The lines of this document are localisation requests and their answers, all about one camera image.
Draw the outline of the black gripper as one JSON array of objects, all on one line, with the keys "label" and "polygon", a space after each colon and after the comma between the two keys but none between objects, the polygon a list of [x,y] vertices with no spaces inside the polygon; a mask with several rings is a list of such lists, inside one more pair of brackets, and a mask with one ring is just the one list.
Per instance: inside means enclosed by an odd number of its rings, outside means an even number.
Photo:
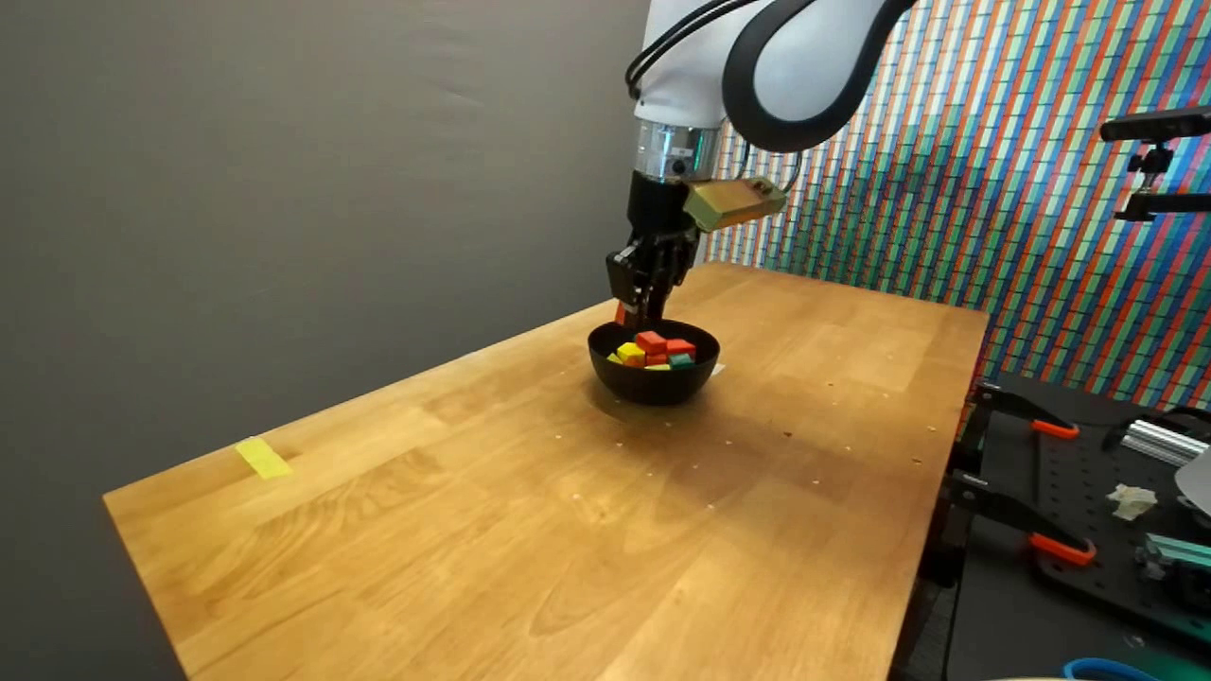
[{"label": "black gripper", "polygon": [[633,173],[627,244],[607,254],[607,282],[638,331],[659,331],[674,287],[695,258],[695,227],[685,212],[690,187]]}]

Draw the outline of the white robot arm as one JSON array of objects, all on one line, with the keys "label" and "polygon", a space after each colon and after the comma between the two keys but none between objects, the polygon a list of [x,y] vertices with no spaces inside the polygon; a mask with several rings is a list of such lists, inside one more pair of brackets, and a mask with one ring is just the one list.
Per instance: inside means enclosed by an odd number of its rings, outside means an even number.
[{"label": "white robot arm", "polygon": [[699,227],[685,202],[733,128],[761,150],[831,140],[916,0],[648,0],[626,67],[635,116],[627,244],[607,258],[621,327],[659,327]]}]

